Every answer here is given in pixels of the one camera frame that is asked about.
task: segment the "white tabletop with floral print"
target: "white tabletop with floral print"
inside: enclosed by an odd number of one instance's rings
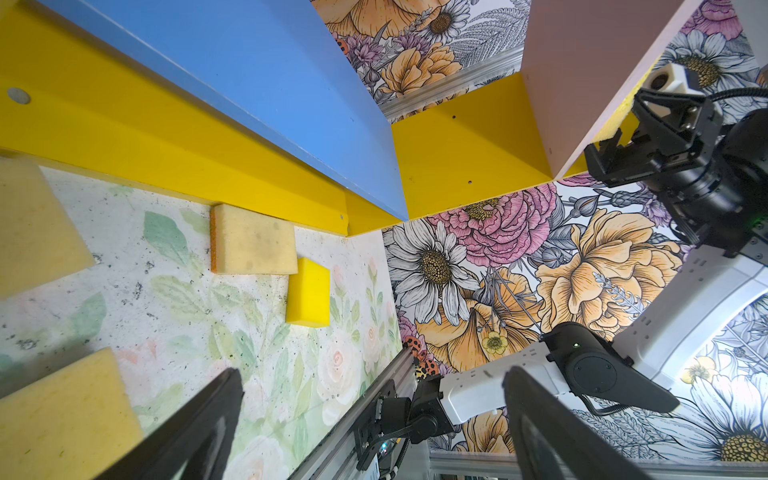
[[[331,327],[285,324],[286,276],[213,275],[204,205],[43,168],[98,264],[0,302],[0,396],[111,347],[145,433],[228,366],[225,478],[280,480],[400,350],[382,236],[296,229],[332,270]]]

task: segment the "white arm segment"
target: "white arm segment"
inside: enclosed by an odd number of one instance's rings
[[[621,358],[665,389],[705,343],[768,292],[768,268],[744,255],[723,257],[703,245],[632,325],[614,337]]]
[[[440,381],[443,393],[440,403],[451,423],[459,425],[475,415],[504,407],[502,382],[513,366],[525,369],[554,396],[570,392],[560,369],[554,362],[547,361],[547,355],[547,344],[536,342],[475,369],[446,375]]]

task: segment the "blue panel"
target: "blue panel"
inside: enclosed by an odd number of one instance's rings
[[[308,0],[39,0],[408,220],[392,130]]]

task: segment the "blue board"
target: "blue board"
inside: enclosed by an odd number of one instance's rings
[[[408,220],[392,129],[308,0],[39,0]]]

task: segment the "white daisy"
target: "white daisy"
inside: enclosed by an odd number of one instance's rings
[[[440,14],[424,29],[424,34],[432,43],[444,45],[461,33],[469,19],[467,0],[451,0],[440,9]]]
[[[768,375],[696,379],[691,395],[672,417],[648,418],[673,439],[651,449],[680,462],[768,461]]]
[[[452,325],[469,320],[467,303],[458,288],[477,290],[477,279],[459,264],[467,257],[467,248],[459,245],[456,235],[447,234],[443,222],[435,231],[424,220],[414,220],[392,229],[392,243],[387,246],[389,278],[395,287],[399,305],[415,306],[419,323],[431,319],[440,324],[438,303]]]
[[[685,35],[678,32],[654,68],[668,63],[677,63],[698,73],[701,90],[708,95],[732,88],[759,86],[740,75],[758,68],[754,55],[728,50],[722,33],[705,35],[693,30]],[[765,106],[765,101],[754,98],[729,98],[718,103],[726,124],[736,123],[748,111]]]

